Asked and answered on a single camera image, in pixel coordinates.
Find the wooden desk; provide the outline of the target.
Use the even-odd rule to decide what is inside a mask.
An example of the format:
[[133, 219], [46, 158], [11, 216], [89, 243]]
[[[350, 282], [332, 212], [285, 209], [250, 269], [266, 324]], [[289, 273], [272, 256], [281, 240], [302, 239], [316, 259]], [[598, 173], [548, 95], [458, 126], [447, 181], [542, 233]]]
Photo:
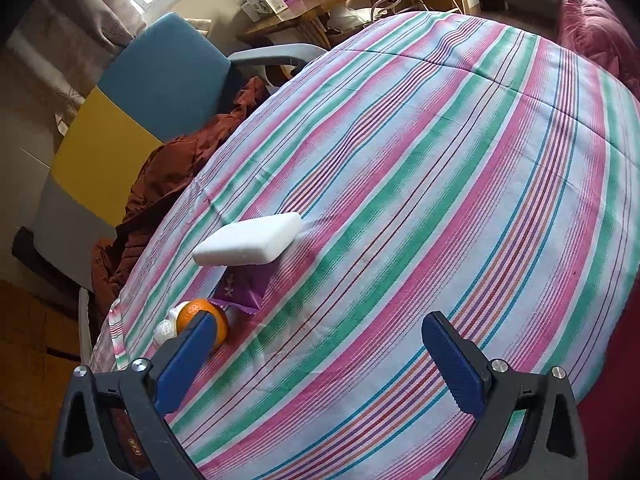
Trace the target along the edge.
[[298, 0], [279, 14], [274, 14], [250, 25], [238, 39], [252, 47], [263, 46], [268, 36], [288, 29], [296, 29], [306, 42], [330, 50], [332, 48], [326, 28], [320, 18], [329, 10], [348, 0]]

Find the white foam block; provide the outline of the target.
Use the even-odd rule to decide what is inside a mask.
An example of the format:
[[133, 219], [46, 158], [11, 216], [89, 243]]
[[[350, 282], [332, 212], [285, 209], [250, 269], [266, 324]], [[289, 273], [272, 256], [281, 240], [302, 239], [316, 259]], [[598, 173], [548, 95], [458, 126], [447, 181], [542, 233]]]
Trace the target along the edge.
[[199, 266], [249, 266], [276, 260], [302, 230], [297, 212], [273, 214], [223, 226], [193, 249]]

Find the striped bed sheet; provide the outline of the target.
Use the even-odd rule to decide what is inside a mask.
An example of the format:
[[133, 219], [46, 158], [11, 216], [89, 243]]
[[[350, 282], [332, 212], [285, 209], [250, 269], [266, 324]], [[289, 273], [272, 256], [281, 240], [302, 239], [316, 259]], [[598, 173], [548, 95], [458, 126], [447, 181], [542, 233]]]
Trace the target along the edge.
[[169, 417], [209, 479], [431, 478], [471, 425], [421, 337], [439, 311], [478, 342], [554, 200], [541, 165], [570, 104], [521, 29], [416, 12], [308, 65], [213, 154], [153, 236], [101, 330], [96, 370], [150, 356], [153, 330], [222, 272], [192, 259], [225, 224], [303, 229], [258, 313]]

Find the orange tangerine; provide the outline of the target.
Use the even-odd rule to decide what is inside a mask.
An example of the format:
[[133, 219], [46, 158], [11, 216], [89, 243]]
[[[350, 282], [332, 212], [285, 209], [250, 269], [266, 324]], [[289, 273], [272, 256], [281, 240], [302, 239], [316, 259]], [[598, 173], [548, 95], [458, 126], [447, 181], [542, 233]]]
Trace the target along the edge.
[[224, 341], [227, 339], [228, 331], [229, 331], [229, 322], [226, 314], [221, 309], [221, 307], [216, 304], [212, 304], [207, 299], [198, 298], [192, 301], [188, 301], [184, 304], [176, 318], [176, 330], [177, 334], [180, 335], [185, 329], [186, 326], [192, 321], [195, 315], [198, 312], [205, 311], [213, 315], [216, 323], [216, 336], [213, 343], [213, 350], [217, 350], [222, 346]]

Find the dark red jacket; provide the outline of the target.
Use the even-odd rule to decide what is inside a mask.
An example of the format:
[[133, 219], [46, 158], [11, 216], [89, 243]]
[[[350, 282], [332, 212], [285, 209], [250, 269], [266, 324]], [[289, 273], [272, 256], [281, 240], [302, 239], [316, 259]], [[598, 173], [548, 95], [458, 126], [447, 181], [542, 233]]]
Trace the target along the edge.
[[131, 185], [116, 236], [112, 240], [101, 238], [92, 251], [94, 299], [89, 313], [100, 323], [176, 200], [268, 96], [266, 82], [254, 76], [236, 92], [230, 112], [212, 116], [200, 130], [177, 136], [149, 154]]

